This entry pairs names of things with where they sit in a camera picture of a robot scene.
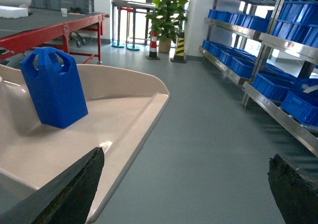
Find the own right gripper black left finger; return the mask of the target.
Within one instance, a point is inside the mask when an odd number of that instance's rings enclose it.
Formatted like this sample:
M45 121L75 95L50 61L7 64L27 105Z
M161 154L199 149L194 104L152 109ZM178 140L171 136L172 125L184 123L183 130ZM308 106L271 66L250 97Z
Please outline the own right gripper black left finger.
M2 224L83 224L97 192L104 152L94 148L42 188L1 214Z

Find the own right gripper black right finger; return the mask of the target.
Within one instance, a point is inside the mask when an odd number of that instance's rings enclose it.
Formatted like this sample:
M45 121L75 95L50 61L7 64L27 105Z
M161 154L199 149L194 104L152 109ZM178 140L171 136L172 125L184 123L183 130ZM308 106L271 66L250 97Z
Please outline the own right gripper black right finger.
M269 160L268 182L287 224L318 222L318 177L280 154Z

